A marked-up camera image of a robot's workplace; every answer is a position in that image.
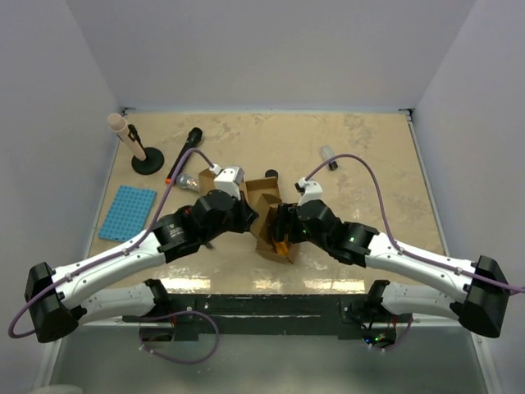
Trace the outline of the orange tube white cap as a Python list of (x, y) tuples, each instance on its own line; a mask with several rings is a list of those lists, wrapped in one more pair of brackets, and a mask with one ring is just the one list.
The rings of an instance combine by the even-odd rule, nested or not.
[(278, 255), (283, 257), (289, 256), (290, 244), (287, 241), (274, 241), (273, 246)]

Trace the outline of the taped cardboard box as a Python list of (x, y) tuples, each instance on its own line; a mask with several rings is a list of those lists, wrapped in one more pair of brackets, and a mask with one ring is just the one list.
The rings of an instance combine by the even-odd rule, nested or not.
[[(198, 175), (200, 184), (200, 194), (206, 195), (209, 191), (214, 189), (213, 184), (214, 175), (210, 170), (202, 170)], [(240, 190), (244, 193), (244, 197), (251, 206), (257, 204), (262, 195), (273, 195), (281, 199), (281, 192), (278, 186), (278, 178), (263, 177), (253, 180), (245, 180), (240, 185)]]

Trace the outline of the small cardboard box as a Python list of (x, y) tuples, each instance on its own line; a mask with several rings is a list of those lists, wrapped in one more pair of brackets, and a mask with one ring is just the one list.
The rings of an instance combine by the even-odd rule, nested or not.
[(275, 239), (272, 230), (276, 222), (277, 209), (280, 203), (281, 199), (273, 195), (262, 195), (255, 205), (258, 219), (251, 226), (250, 232), (256, 239), (255, 251), (264, 259), (276, 263), (293, 264), (299, 252), (298, 245), (292, 245), (287, 239), (284, 240), (290, 244), (288, 257), (278, 255), (273, 246)]

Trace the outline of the small black round cap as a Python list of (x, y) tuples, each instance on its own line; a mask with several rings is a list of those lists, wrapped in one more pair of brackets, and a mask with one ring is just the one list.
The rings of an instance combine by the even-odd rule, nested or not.
[(268, 170), (265, 172), (265, 177), (275, 177), (275, 178), (278, 178), (278, 177), (279, 177), (279, 174), (278, 174), (278, 171), (277, 171), (277, 170), (274, 170), (274, 169), (268, 169)]

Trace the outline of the small clear black-capped bottle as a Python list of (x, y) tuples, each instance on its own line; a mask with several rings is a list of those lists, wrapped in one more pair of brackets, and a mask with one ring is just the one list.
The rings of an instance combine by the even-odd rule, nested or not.
[(327, 166), (330, 171), (335, 171), (339, 166), (337, 161), (334, 159), (335, 153), (330, 145), (325, 144), (320, 148), (320, 154), (322, 156), (322, 160), (324, 162), (327, 162)]

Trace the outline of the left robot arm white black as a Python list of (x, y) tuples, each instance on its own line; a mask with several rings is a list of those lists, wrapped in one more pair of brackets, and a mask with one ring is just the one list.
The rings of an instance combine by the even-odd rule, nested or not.
[(257, 218), (244, 196), (212, 190), (93, 258), (59, 268), (36, 264), (25, 286), (32, 333), (40, 343), (69, 335), (88, 316), (87, 304), (98, 291), (145, 269), (194, 254), (223, 233), (247, 232)]

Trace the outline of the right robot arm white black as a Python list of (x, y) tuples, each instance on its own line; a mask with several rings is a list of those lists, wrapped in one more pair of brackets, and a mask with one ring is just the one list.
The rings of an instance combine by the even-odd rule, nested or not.
[(292, 244), (310, 242), (334, 260), (414, 280), (413, 286), (376, 281), (365, 311), (374, 322), (391, 315), (426, 314), (456, 320), (483, 337), (501, 334), (510, 292), (499, 264), (484, 255), (475, 262), (451, 259), (406, 244), (358, 222), (341, 221), (321, 200), (279, 204), (274, 234)]

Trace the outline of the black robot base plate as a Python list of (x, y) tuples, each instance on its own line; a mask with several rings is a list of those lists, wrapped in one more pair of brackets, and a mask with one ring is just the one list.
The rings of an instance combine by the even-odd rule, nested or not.
[(407, 323), (378, 308), (367, 309), (361, 295), (204, 295), (170, 294), (169, 309), (148, 317), (197, 311), (209, 316), (222, 335), (332, 336), (358, 340), (378, 335), (389, 322)]

